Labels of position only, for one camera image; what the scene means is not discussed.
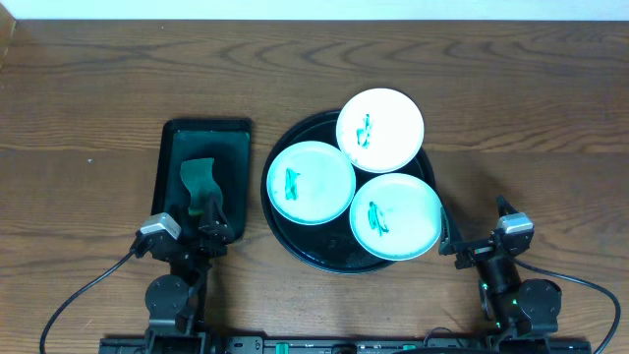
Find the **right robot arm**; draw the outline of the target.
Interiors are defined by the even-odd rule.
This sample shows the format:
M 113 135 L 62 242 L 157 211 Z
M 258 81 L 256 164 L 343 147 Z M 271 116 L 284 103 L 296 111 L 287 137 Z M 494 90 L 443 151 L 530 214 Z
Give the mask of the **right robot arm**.
M 520 278 L 515 258 L 530 248 L 535 226 L 503 197 L 496 198 L 498 220 L 485 239 L 467 241 L 453 216 L 441 211 L 438 252 L 453 255 L 458 269 L 475 268 L 485 318 L 512 338 L 558 331 L 561 289 L 546 279 Z

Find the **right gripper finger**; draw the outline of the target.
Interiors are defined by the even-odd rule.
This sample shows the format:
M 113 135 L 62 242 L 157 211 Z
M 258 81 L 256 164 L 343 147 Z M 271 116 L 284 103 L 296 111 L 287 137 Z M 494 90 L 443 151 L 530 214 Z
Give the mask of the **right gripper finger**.
M 510 204 L 502 195 L 498 195 L 496 197 L 496 204 L 498 215 L 500 217 L 518 213 L 518 210 L 512 204 Z
M 441 208 L 441 236 L 439 240 L 438 252 L 442 256 L 449 256 L 459 253 L 464 246 L 463 237 L 459 228 L 445 206 Z

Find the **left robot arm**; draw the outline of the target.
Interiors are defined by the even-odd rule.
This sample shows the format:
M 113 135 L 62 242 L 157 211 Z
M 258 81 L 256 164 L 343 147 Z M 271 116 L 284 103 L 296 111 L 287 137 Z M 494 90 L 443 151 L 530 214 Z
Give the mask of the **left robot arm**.
M 216 192 L 206 198 L 199 217 L 186 213 L 183 219 L 193 224 L 189 235 L 167 212 L 149 217 L 131 247 L 138 258 L 151 254 L 170 265 L 170 272 L 153 280 L 145 292 L 148 330 L 156 335 L 193 334 L 204 306 L 210 260 L 224 256 L 227 245 L 235 240 Z

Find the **green dish sponge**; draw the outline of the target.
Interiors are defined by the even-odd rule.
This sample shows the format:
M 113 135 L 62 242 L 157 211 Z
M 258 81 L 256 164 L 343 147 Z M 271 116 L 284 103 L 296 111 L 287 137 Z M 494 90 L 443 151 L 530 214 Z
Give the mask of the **green dish sponge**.
M 208 202 L 223 206 L 223 194 L 213 177 L 214 159 L 211 157 L 186 160 L 181 164 L 180 177 L 190 194 L 188 214 L 200 216 Z

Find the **white plate back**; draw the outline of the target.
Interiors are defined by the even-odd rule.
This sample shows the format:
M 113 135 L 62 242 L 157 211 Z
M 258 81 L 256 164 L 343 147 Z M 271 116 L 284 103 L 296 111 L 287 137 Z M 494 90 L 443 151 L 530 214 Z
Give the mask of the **white plate back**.
M 408 95 L 392 88 L 371 88 L 343 106 L 335 134 L 339 148 L 356 167 L 388 173 L 405 166 L 419 152 L 425 123 Z

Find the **white plate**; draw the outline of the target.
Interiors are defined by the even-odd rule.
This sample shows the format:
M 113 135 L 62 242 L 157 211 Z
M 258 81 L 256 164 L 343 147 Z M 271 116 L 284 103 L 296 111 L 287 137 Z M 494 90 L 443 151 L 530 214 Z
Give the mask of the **white plate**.
M 340 216 L 356 192 L 351 162 L 337 147 L 305 141 L 273 158 L 265 188 L 280 215 L 301 225 L 320 225 Z
M 405 166 L 419 152 L 425 123 L 408 95 L 392 88 L 371 88 L 343 106 L 335 134 L 339 148 L 356 167 L 388 173 Z
M 402 173 L 370 179 L 356 193 L 349 222 L 358 243 L 387 261 L 427 252 L 442 234 L 442 203 L 423 180 Z

